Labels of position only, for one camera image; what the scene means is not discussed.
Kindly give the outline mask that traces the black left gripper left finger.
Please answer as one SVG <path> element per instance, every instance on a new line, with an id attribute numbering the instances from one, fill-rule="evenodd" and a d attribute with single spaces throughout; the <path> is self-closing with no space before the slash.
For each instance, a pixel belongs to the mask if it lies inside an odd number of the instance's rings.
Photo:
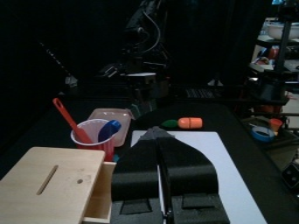
<path id="1" fill-rule="evenodd" d="M 111 224 L 164 224 L 155 150 L 161 132 L 157 127 L 148 129 L 116 162 Z"/>

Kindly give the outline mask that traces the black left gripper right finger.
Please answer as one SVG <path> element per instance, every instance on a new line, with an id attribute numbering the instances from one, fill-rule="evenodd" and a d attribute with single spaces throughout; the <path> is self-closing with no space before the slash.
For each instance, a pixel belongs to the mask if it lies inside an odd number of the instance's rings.
<path id="1" fill-rule="evenodd" d="M 167 224 L 229 224 L 212 162 L 165 130 L 155 130 Z"/>

